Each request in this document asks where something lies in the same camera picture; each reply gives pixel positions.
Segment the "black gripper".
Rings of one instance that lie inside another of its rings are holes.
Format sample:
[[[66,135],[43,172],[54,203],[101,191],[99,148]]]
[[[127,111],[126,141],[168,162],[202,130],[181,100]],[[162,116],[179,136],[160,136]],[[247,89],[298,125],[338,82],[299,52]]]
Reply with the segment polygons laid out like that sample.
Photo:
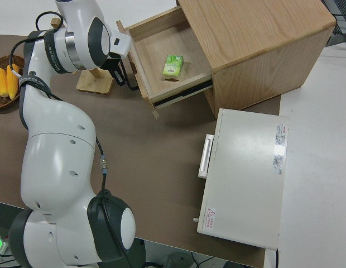
[[[126,84],[126,80],[121,72],[124,69],[122,59],[108,58],[105,61],[105,68],[111,70],[110,74],[119,86],[124,86]]]

